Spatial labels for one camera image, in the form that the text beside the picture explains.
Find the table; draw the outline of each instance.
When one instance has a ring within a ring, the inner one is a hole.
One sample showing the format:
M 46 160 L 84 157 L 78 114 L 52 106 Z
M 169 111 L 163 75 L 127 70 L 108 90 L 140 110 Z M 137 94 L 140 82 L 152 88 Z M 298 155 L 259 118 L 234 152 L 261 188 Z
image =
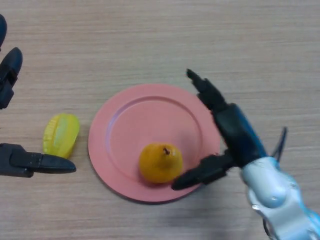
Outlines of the table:
M 76 173 L 0 177 L 1 240 L 267 239 L 236 169 L 180 201 L 145 206 L 111 193 L 91 166 L 101 105 L 142 83 L 195 93 L 186 68 L 241 106 L 269 152 L 288 126 L 281 165 L 320 212 L 319 0 L 2 0 L 0 9 L 1 59 L 16 46 L 24 57 L 0 142 L 41 152 L 53 115 L 81 123 Z

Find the robotic arm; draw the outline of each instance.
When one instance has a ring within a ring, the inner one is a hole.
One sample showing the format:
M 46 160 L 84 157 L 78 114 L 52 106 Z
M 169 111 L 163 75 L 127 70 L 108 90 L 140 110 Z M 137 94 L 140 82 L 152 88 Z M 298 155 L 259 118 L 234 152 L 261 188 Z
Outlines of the robotic arm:
M 279 161 L 285 145 L 287 128 L 269 156 L 244 113 L 235 103 L 226 103 L 208 79 L 187 70 L 187 76 L 198 90 L 198 98 L 209 109 L 227 150 L 224 155 L 210 155 L 172 184 L 173 190 L 197 184 L 210 184 L 227 175 L 230 168 L 241 169 L 252 209 L 263 221 L 263 227 L 274 240 L 320 240 L 320 217 L 303 202 L 298 183 L 283 172 Z
M 0 47 L 7 34 L 7 22 L 0 14 Z M 0 110 L 6 109 L 14 96 L 13 86 L 22 67 L 23 55 L 19 48 L 13 48 L 0 63 Z M 0 175 L 31 178 L 34 173 L 73 173 L 76 166 L 68 159 L 27 152 L 21 145 L 0 144 Z

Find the pink plate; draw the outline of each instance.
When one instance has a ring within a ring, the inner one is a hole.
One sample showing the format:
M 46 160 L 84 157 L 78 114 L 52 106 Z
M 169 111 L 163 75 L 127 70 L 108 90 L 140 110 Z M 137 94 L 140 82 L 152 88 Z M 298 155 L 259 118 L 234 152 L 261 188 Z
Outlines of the pink plate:
M 177 146 L 184 170 L 220 148 L 213 118 L 197 96 L 172 85 L 142 84 L 116 94 L 102 106 L 90 127 L 88 151 L 99 177 L 127 199 L 164 203 L 195 190 L 198 186 L 174 191 L 170 184 L 143 181 L 139 155 L 153 142 Z

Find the pear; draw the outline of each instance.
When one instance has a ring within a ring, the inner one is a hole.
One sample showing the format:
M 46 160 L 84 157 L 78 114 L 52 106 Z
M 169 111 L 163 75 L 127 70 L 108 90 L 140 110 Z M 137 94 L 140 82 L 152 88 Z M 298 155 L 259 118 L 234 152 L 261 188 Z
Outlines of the pear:
M 168 183 L 182 173 L 183 157 L 172 144 L 151 143 L 143 148 L 139 156 L 139 170 L 149 183 Z

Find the wood grain surface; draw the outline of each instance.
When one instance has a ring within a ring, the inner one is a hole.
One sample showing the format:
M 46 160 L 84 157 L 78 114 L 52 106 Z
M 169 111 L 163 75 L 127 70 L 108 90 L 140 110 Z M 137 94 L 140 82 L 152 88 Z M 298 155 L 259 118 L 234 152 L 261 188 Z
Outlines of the wood grain surface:
M 281 165 L 320 212 L 319 0 L 1 0 L 0 13 L 0 59 L 16 46 L 24 57 L 0 112 L 0 142 L 41 152 L 53 115 L 81 123 L 76 173 L 0 177 L 1 240 L 268 239 L 237 170 L 180 201 L 145 206 L 111 193 L 91 166 L 88 131 L 101 105 L 142 83 L 195 93 L 186 68 L 241 106 L 269 152 L 288 126 Z

